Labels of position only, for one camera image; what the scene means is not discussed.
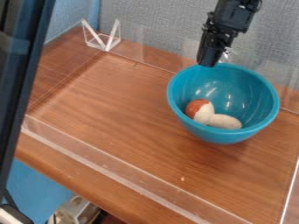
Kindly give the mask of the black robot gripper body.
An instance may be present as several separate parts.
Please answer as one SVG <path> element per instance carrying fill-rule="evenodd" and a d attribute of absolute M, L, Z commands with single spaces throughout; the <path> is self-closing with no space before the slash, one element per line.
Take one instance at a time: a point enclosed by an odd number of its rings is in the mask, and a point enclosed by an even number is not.
<path fill-rule="evenodd" d="M 204 40 L 209 44 L 232 44 L 234 38 L 249 31 L 262 0 L 220 0 L 204 25 Z"/>

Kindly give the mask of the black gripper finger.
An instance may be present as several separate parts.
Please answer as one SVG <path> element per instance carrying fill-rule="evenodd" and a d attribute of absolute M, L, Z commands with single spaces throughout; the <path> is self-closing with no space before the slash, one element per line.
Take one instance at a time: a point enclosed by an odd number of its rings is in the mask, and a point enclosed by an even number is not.
<path fill-rule="evenodd" d="M 198 51 L 198 64 L 205 67 L 214 67 L 221 60 L 222 54 L 232 47 L 234 36 L 229 33 L 205 30 L 201 37 Z"/>

